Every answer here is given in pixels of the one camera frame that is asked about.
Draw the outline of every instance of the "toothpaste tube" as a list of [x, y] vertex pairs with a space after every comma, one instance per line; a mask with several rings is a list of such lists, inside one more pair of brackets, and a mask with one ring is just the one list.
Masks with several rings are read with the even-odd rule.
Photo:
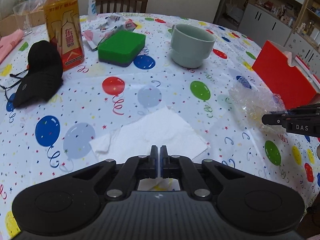
[[88, 20], [92, 21], [97, 19], [96, 0], [89, 0], [88, 4]]

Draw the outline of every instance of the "light green cup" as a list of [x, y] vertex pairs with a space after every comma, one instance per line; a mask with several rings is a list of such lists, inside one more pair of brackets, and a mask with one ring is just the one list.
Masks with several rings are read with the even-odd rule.
[[197, 68], [209, 57], [216, 38], [209, 32], [188, 24], [174, 25], [171, 58], [185, 68]]

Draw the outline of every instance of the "pink towel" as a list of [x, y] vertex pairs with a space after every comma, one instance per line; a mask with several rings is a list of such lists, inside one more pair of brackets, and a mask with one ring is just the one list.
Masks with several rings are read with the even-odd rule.
[[5, 57], [10, 53], [11, 50], [18, 45], [18, 43], [23, 38], [23, 31], [16, 30], [14, 33], [2, 37], [0, 40], [0, 63], [5, 59]]

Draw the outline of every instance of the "green sponge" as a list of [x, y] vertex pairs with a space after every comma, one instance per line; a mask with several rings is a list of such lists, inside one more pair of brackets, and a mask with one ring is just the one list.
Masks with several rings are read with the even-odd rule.
[[129, 31], [119, 31], [98, 46], [100, 61], [127, 67], [143, 49], [146, 36]]

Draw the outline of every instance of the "tablecloth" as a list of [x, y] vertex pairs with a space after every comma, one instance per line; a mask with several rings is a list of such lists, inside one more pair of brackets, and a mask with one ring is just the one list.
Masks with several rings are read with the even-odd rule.
[[[129, 67], [100, 63], [97, 52], [84, 43], [85, 62], [63, 73], [64, 84], [48, 103], [14, 109], [0, 92], [0, 240], [19, 231], [11, 206], [20, 191], [106, 159], [93, 153], [90, 140], [166, 105], [207, 141], [208, 150], [195, 162], [212, 158], [284, 184], [310, 206], [320, 185], [318, 139], [265, 134], [241, 127], [233, 116], [236, 106], [228, 90], [239, 76], [247, 80], [245, 85], [266, 89], [251, 68], [261, 48], [241, 33], [214, 24], [155, 14], [123, 15], [137, 24], [135, 32], [146, 35], [144, 49]], [[97, 21], [103, 23], [107, 16], [98, 15]], [[184, 69], [170, 58], [172, 25], [179, 23], [217, 37], [198, 69]], [[82, 31], [93, 24], [81, 18]], [[33, 28], [0, 65], [0, 83], [15, 82], [9, 73], [24, 70], [30, 46], [47, 39], [44, 25]], [[15, 89], [8, 93], [11, 98]], [[41, 140], [45, 133], [50, 133], [50, 140]], [[177, 189], [172, 181], [154, 187], [169, 188]]]

